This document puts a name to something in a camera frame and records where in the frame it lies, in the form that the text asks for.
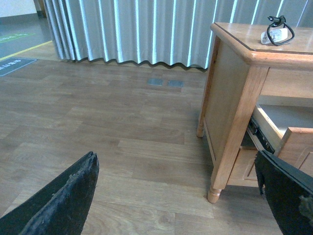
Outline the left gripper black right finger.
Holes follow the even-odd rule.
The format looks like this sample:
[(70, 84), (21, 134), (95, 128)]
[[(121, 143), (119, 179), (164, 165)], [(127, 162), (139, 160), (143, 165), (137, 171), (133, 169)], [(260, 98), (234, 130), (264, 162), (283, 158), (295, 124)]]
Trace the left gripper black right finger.
[(272, 153), (258, 151), (255, 170), (264, 194), (284, 235), (313, 233), (313, 178)]

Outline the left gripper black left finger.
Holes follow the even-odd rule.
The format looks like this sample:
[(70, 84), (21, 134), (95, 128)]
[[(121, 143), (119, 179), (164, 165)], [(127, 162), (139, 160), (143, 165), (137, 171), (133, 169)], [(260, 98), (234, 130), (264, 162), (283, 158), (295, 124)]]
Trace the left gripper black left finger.
[(93, 200), (99, 174), (89, 152), (24, 203), (1, 217), (2, 235), (79, 235)]

